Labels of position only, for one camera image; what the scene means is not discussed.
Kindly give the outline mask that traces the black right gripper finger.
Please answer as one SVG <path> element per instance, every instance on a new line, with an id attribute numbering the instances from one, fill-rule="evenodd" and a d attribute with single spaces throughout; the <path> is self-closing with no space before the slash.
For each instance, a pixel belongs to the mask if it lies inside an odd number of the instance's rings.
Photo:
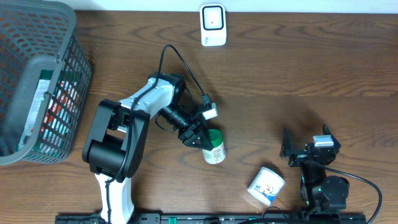
<path id="1" fill-rule="evenodd" d="M 331 133 L 331 131 L 329 130 L 329 128 L 328 128 L 328 126 L 327 125 L 323 125 L 323 135 L 329 135 L 329 136 L 332 136 L 332 133 Z"/>
<path id="2" fill-rule="evenodd" d="M 282 146 L 281 146 L 279 156 L 280 157 L 289 157 L 291 154 L 293 154 L 292 141 L 290 139 L 289 131 L 285 127 L 284 128 L 284 137 L 283 137 Z"/>

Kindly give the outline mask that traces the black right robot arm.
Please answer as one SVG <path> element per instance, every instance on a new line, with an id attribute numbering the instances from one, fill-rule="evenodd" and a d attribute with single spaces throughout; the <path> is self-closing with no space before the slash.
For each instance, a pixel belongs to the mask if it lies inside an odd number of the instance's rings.
<path id="1" fill-rule="evenodd" d="M 314 136 L 304 149 L 294 149 L 289 131 L 284 129 L 280 157 L 289 159 L 289 167 L 301 170 L 300 193 L 307 203 L 301 211 L 303 218 L 339 213 L 346 208 L 349 182 L 336 175 L 327 176 L 325 169 L 336 159 L 340 147 L 341 144 L 326 125 L 323 126 L 323 134 Z"/>

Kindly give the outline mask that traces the green lid white jar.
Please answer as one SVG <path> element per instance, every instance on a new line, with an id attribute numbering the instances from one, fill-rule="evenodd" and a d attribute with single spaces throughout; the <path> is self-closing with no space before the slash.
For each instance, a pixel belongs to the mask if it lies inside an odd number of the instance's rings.
<path id="1" fill-rule="evenodd" d="M 210 129 L 207 131 L 207 136 L 212 143 L 213 149 L 203 149 L 203 157 L 208 164 L 219 164 L 226 158 L 226 151 L 224 148 L 223 135 L 218 129 Z"/>

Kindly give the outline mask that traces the white blue labelled jar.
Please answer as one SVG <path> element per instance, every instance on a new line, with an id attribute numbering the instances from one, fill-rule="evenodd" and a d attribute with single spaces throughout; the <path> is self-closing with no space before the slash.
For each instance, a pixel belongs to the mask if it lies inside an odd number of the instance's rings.
<path id="1" fill-rule="evenodd" d="M 274 171 L 261 167 L 248 187 L 248 192 L 268 207 L 273 203 L 285 185 L 285 180 Z"/>

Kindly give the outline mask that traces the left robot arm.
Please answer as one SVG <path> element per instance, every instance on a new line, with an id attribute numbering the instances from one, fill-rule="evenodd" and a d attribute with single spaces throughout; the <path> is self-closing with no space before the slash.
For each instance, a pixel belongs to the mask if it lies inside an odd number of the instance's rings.
<path id="1" fill-rule="evenodd" d="M 185 89 L 183 76 L 154 73 L 129 98 L 104 99 L 98 105 L 82 158 L 99 183 L 103 204 L 99 217 L 104 223 L 127 223 L 134 213 L 131 179 L 141 163 L 154 116 L 163 116 L 185 146 L 213 149 L 206 121 L 218 115 L 216 104 L 204 94 L 203 103 L 187 111 L 178 102 Z"/>

